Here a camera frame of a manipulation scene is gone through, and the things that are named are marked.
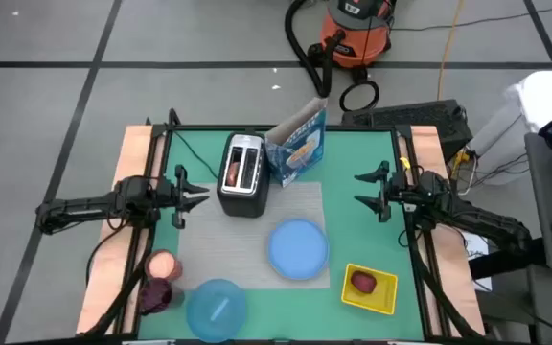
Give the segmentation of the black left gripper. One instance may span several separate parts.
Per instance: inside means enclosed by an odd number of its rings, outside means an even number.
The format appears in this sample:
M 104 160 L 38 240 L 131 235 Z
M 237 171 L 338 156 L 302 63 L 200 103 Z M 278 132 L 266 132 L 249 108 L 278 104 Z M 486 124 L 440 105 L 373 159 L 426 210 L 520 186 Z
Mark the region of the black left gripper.
M 209 190 L 190 183 L 188 172 L 182 165 L 175 166 L 174 175 L 175 182 L 171 182 L 165 176 L 161 176 L 157 180 L 155 200 L 158 208 L 174 208 L 172 226 L 176 229 L 183 229 L 185 227 L 185 220 L 181 216 L 183 199 L 184 211 L 190 213 L 193 208 L 209 198 L 207 195 L 184 198 L 184 192 L 195 195 L 208 193 Z

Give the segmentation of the light blue bowl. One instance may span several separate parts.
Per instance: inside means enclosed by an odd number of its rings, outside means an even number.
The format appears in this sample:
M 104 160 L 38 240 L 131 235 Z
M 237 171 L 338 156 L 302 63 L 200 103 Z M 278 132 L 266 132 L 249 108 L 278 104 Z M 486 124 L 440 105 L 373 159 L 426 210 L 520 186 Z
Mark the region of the light blue bowl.
M 209 343 L 234 339 L 246 316 L 245 291 L 225 279 L 212 279 L 198 286 L 186 307 L 191 332 Z

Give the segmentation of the black computer case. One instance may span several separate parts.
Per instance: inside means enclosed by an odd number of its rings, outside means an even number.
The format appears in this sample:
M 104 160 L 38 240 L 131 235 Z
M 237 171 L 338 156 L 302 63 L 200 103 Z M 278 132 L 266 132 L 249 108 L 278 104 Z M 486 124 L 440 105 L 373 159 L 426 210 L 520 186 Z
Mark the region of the black computer case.
M 344 112 L 341 124 L 358 127 L 434 126 L 446 161 L 472 139 L 466 109 L 455 99 Z

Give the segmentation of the black aluminium table frame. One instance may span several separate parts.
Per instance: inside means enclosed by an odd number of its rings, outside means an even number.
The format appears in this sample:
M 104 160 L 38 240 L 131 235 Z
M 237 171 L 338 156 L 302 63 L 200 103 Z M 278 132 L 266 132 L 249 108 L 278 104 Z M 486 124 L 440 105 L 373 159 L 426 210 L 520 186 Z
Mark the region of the black aluminium table frame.
M 165 143 L 153 144 L 152 139 L 159 136 L 161 130 L 173 127 L 176 131 L 245 131 L 255 129 L 266 131 L 270 125 L 181 125 L 177 120 L 171 124 L 129 125 L 126 127 L 114 179 L 141 173 L 146 167 L 152 173 L 167 169 L 168 154 Z M 445 174 L 446 166 L 441 163 L 442 149 L 437 129 L 434 126 L 334 126 L 328 125 L 329 132 L 388 132 L 391 135 L 394 154 L 405 155 L 411 161 L 420 163 L 430 170 Z M 471 270 L 464 256 L 464 244 L 454 228 L 445 225 L 433 233 L 423 235 L 418 241 L 413 238 L 411 226 L 405 226 L 406 239 L 410 244 L 410 271 L 413 275 L 415 293 L 420 302 L 419 310 L 424 338 L 429 341 L 440 336 L 448 341 L 462 338 L 447 315 L 442 302 L 423 279 L 423 271 L 432 274 L 433 282 L 451 299 L 459 315 L 466 319 L 472 328 L 482 330 L 480 308 L 475 297 Z M 87 288 L 77 325 L 80 334 L 89 330 L 106 312 L 106 307 L 127 282 L 127 270 L 137 262 L 137 256 L 147 250 L 146 239 L 153 235 L 146 229 L 124 228 L 123 236 L 103 248 L 97 254 L 99 267 L 107 269 L 106 275 L 99 275 L 98 282 Z

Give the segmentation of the orange plastic cup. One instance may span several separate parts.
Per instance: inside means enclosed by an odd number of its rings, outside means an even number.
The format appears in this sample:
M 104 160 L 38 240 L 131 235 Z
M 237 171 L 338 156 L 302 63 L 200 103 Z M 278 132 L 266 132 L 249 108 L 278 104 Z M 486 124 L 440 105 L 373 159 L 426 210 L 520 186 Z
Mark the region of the orange plastic cup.
M 165 279 L 173 282 L 183 274 L 183 265 L 166 249 L 152 252 L 145 262 L 145 272 L 150 279 Z

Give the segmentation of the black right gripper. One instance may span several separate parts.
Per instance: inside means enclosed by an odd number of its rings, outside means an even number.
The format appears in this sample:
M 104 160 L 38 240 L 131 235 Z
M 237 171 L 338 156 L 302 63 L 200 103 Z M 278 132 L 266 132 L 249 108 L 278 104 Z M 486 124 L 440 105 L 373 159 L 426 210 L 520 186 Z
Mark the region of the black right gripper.
M 373 171 L 355 175 L 355 179 L 362 182 L 376 183 L 380 181 L 379 197 L 355 195 L 354 199 L 368 207 L 378 215 L 379 222 L 387 222 L 391 219 L 391 201 L 407 204 L 420 204 L 421 195 L 412 186 L 407 184 L 404 172 L 394 172 L 389 176 L 389 162 L 383 160 Z

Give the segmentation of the blue plate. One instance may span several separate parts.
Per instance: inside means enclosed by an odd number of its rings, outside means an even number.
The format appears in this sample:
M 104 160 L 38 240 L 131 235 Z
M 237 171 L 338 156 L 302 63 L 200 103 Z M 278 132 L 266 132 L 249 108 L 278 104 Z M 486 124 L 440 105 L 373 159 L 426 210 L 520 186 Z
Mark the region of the blue plate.
M 305 281 L 317 277 L 328 265 L 330 245 L 327 235 L 315 222 L 292 218 L 270 232 L 266 253 L 278 274 Z

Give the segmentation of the green table mat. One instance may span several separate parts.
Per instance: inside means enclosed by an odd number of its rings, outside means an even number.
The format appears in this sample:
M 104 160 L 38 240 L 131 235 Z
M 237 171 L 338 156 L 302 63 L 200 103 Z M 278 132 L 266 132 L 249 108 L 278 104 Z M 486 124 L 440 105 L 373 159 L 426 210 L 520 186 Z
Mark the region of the green table mat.
M 272 186 L 260 218 L 226 216 L 215 196 L 173 227 L 164 211 L 154 245 L 183 264 L 179 285 L 192 289 L 221 278 L 244 289 L 247 317 L 239 331 L 246 340 L 420 340 L 424 336 L 410 255 L 399 244 L 403 211 L 395 207 L 381 223 L 361 202 L 374 184 L 358 180 L 382 161 L 395 158 L 387 131 L 330 131 L 322 160 L 287 187 Z M 281 277 L 266 257 L 269 232 L 286 219 L 305 218 L 327 233 L 330 262 L 312 281 Z M 341 290 L 347 265 L 394 274 L 395 310 L 385 315 L 345 304 Z

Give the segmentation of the blue frosted flakes cereal box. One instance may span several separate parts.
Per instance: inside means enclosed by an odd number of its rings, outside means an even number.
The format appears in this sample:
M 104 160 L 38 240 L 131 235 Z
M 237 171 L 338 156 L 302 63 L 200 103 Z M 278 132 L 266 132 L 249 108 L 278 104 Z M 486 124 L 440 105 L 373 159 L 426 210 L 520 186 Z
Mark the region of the blue frosted flakes cereal box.
M 265 134 L 270 171 L 286 187 L 323 157 L 328 100 L 313 98 Z

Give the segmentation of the dark red apple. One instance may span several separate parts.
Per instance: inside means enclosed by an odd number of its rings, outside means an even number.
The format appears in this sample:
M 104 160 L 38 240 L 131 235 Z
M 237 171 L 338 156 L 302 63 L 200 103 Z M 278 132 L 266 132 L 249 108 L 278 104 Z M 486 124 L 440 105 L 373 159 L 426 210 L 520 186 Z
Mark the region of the dark red apple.
M 362 270 L 355 270 L 350 281 L 358 291 L 364 294 L 371 294 L 377 286 L 377 279 L 372 274 Z

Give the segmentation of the black two-slot toaster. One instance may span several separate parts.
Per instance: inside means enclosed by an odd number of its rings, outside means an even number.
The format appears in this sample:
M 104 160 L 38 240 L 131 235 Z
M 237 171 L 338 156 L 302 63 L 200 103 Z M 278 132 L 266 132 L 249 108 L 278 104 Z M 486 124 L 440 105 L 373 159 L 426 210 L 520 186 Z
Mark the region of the black two-slot toaster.
M 237 186 L 225 185 L 229 165 L 240 163 Z M 217 195 L 230 217 L 258 218 L 264 211 L 270 183 L 265 137 L 255 131 L 231 132 L 219 167 Z

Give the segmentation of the white plastic bag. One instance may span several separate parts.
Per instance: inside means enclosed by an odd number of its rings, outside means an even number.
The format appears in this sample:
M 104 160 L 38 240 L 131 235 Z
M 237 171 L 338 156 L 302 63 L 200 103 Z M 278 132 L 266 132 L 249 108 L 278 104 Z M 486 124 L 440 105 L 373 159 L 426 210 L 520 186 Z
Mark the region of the white plastic bag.
M 510 85 L 499 108 L 470 141 L 474 182 L 504 185 L 528 169 L 524 136 L 552 121 L 552 71 L 538 71 Z

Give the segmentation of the white paper sheet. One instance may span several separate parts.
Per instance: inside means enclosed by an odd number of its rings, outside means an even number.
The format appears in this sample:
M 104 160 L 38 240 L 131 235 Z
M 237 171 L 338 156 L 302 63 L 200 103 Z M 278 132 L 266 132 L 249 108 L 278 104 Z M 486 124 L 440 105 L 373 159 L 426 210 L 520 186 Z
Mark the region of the white paper sheet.
M 484 238 L 468 232 L 463 232 L 462 235 L 465 239 L 464 245 L 470 261 L 489 254 L 490 246 Z M 493 289 L 491 278 L 473 278 L 472 281 L 474 288 L 478 291 L 488 292 Z

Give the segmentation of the dark red plastic cup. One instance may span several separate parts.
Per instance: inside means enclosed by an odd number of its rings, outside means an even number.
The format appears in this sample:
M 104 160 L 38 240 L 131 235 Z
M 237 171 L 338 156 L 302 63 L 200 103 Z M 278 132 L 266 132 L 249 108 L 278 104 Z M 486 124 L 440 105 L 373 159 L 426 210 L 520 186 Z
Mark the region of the dark red plastic cup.
M 148 280 L 140 290 L 140 312 L 142 315 L 158 313 L 166 309 L 173 298 L 171 283 L 163 278 Z

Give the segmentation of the yellow plastic tray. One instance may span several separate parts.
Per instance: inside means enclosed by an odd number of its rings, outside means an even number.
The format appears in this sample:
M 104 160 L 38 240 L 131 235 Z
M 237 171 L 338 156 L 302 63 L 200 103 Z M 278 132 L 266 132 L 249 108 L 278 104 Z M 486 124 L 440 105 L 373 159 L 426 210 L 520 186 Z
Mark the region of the yellow plastic tray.
M 371 294 L 358 291 L 350 281 L 355 270 L 372 274 L 377 279 L 377 286 Z M 392 315 L 395 312 L 398 292 L 398 277 L 394 274 L 375 270 L 358 264 L 347 264 L 345 269 L 341 301 L 368 311 Z

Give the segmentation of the orange shop vacuum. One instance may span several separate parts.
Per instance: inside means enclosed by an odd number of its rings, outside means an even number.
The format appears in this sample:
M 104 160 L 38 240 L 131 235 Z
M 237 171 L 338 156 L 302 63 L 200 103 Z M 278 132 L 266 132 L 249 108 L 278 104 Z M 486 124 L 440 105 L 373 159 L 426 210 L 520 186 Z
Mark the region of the orange shop vacuum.
M 329 0 L 320 43 L 344 34 L 333 61 L 343 68 L 369 66 L 391 48 L 391 28 L 397 0 Z

